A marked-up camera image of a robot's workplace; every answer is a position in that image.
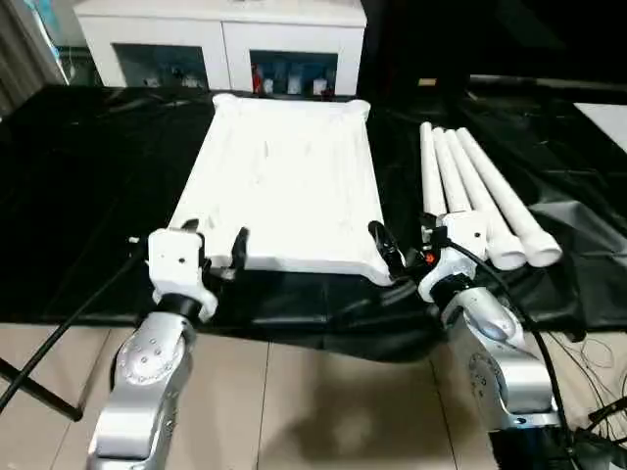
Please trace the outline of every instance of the black plastic sheet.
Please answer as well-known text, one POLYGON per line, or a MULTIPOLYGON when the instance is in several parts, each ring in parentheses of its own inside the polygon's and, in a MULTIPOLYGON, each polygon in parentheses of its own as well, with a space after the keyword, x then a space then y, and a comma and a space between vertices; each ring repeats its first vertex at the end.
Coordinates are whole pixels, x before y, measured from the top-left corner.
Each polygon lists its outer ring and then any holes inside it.
MULTIPOLYGON (((53 87, 1 123, 0 321, 63 320, 123 263, 129 236, 166 226, 213 113, 211 95, 193 90, 53 87)), ((373 105, 377 185, 403 249, 419 236, 424 120, 468 127, 562 245, 558 264, 506 274, 541 326, 625 329, 627 155, 560 100, 432 94, 394 110, 373 105)), ((151 290, 137 265, 79 323, 136 324, 151 290)), ((386 361, 413 360, 442 338, 433 309, 407 286, 277 272, 242 272, 223 286, 203 331, 386 361)))

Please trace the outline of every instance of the beige floor tile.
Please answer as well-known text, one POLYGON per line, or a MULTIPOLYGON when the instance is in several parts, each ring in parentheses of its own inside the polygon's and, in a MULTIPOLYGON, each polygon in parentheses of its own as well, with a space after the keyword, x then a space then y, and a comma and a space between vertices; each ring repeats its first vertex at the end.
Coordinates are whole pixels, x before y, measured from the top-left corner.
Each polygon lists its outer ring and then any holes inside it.
POLYGON ((259 468, 454 469, 429 362, 272 345, 259 468))
MULTIPOLYGON (((52 328, 0 326, 0 355, 20 367, 44 341, 52 328)), ((64 399, 78 402, 85 380, 108 330, 73 328, 50 351, 32 377, 64 399)), ((0 393, 7 383, 0 380, 0 393)), ((18 392, 0 415, 0 468, 50 468, 68 418, 23 392, 18 392)))
POLYGON ((470 383, 453 350, 449 345, 439 345, 431 354, 431 361, 458 470, 496 470, 490 439, 482 426, 470 383))
MULTIPOLYGON (((624 333, 593 333, 588 335, 584 343, 570 343, 560 334, 554 336, 591 375, 605 404, 622 396, 620 388, 627 372, 627 336, 624 333)), ((555 339, 549 335, 544 337, 555 363, 569 425, 587 426, 588 413, 598 409, 600 405, 596 393, 573 358, 568 356, 555 339)), ((627 420, 624 415, 614 416, 610 422, 617 437, 627 434, 627 420)))
MULTIPOLYGON (((127 336, 127 331, 116 332, 107 354, 113 356, 127 336)), ((199 336, 194 371, 179 401, 168 469, 255 467, 266 355, 266 343, 199 336)), ((108 380, 108 370, 102 370, 85 417, 68 431, 55 470, 83 469, 89 440, 108 396, 108 380)))
MULTIPOLYGON (((22 367, 55 328, 0 324, 0 356, 22 367)), ((68 402, 78 403, 85 380, 108 335, 109 328, 71 328, 30 377, 68 402)))

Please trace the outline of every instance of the black stand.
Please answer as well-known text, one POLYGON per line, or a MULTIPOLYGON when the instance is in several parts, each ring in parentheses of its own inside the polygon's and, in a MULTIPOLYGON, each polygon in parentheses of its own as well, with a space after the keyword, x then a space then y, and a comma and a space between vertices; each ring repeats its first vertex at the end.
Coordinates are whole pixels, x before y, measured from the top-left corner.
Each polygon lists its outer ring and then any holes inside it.
MULTIPOLYGON (((20 370, 16 369, 9 362, 0 357, 0 376, 8 381, 13 381, 20 370)), ((31 395, 34 399, 41 401, 50 408, 67 416, 72 421, 80 421, 82 418, 82 406, 72 406, 58 395, 38 384, 32 379, 26 378, 22 383, 21 390, 31 395)))

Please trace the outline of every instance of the black wire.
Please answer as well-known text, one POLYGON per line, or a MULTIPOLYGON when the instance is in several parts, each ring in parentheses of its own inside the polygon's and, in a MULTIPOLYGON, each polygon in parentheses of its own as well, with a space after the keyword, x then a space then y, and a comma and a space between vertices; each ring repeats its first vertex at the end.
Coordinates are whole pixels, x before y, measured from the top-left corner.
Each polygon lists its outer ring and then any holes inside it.
POLYGON ((551 379, 551 388, 553 389, 555 405, 557 406, 557 417, 559 419, 559 424, 564 430, 564 435, 566 438, 566 451, 568 452, 569 455, 574 455, 574 452, 573 452, 574 442, 573 442, 572 435, 570 433, 570 428, 568 427, 568 420, 566 419, 566 413, 564 411, 564 403, 561 398, 561 392, 559 391, 559 383, 557 381, 557 375, 555 374, 555 367, 553 364, 553 360, 551 359, 551 355, 549 354, 549 350, 547 349, 547 344, 545 343, 544 338, 540 334, 540 331, 538 330, 538 327, 536 326, 536 322, 533 320, 533 318, 531 318, 531 316, 529 316, 529 313, 527 313, 527 311, 524 310, 520 306, 520 304, 516 301, 513 294, 511 293, 511 290, 509 289, 509 286, 503 280, 503 278, 499 275, 499 273, 495 271, 492 267, 490 267, 483 259, 478 257, 472 251, 467 250, 463 246, 455 243, 451 239, 448 239, 446 241, 446 246, 449 246, 453 248, 454 250, 460 252, 461 254, 467 256, 468 258, 472 259, 479 267, 481 267, 484 271, 486 271, 486 273, 488 273, 490 277, 492 277, 495 280, 495 282, 499 284, 501 289, 503 289, 503 292, 505 292, 509 302, 511 303, 511 306, 514 308, 514 310, 518 312, 518 314, 524 320, 525 326, 533 335, 534 339, 536 340, 536 343, 538 343, 540 354, 542 355, 542 359, 544 360, 545 365, 547 366, 547 372, 549 372, 549 378, 551 379))
POLYGON ((109 278, 96 292, 94 292, 89 298, 72 314, 66 321, 64 321, 59 327, 46 339, 46 341, 39 347, 39 349, 32 355, 26 365, 20 371, 18 376, 11 381, 7 390, 0 397, 0 414, 9 404, 9 401, 13 398, 16 392, 22 386, 24 380, 30 375, 32 370, 37 364, 44 358, 44 356, 52 349, 53 346, 61 339, 66 331, 72 326, 72 324, 91 306, 96 302, 100 296, 102 296, 107 289, 114 285, 124 274, 126 274, 135 263, 143 258, 143 250, 138 249, 124 264, 116 271, 116 273, 109 278))
MULTIPOLYGON (((590 386, 592 387, 596 395, 597 405, 599 405, 600 407, 605 407, 605 402, 603 401, 601 392, 599 392, 599 388, 597 387, 597 384, 595 384, 595 381, 590 376, 588 371, 584 368, 583 365, 581 365, 581 363, 575 358, 575 356, 572 355, 572 353, 568 350, 568 348, 565 345, 563 345, 561 341, 553 333, 549 333, 549 336, 553 338, 553 341, 557 343, 557 345, 566 353, 566 355, 570 358, 570 360, 572 360, 575 363, 575 365, 579 367, 579 370, 581 371, 581 373, 584 374, 584 377, 586 377, 586 379, 590 383, 590 386)), ((601 425, 601 422, 591 424, 590 426, 588 426, 587 430, 592 431, 598 425, 601 425)), ((605 420, 605 433, 608 436, 609 436, 609 425, 610 425, 609 420, 605 420)))

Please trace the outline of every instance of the white pvc pipe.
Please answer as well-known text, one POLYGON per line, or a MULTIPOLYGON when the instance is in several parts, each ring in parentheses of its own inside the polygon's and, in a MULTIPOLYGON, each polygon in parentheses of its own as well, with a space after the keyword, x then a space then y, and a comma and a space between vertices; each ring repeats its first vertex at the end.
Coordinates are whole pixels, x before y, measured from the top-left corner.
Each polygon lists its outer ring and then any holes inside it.
POLYGON ((472 208, 482 212, 488 222, 488 257, 498 269, 504 271, 517 269, 527 261, 520 240, 509 231, 499 208, 468 159, 455 131, 447 130, 444 135, 472 208))
POLYGON ((438 159, 438 167, 440 175, 444 183, 444 191, 447 196, 447 205, 449 212, 467 212, 470 211, 470 201, 463 189, 463 183, 459 177, 458 168, 455 160, 451 155, 449 146, 444 137, 444 130, 441 127, 433 129, 433 142, 435 144, 435 155, 438 159))
POLYGON ((422 202, 424 211, 433 215, 447 213, 430 122, 423 122, 420 125, 420 166, 422 171, 422 202))
POLYGON ((462 127, 457 134, 461 146, 472 160, 507 222, 520 238, 529 264, 543 267, 556 262, 561 257, 561 248, 555 238, 540 226, 468 129, 462 127))

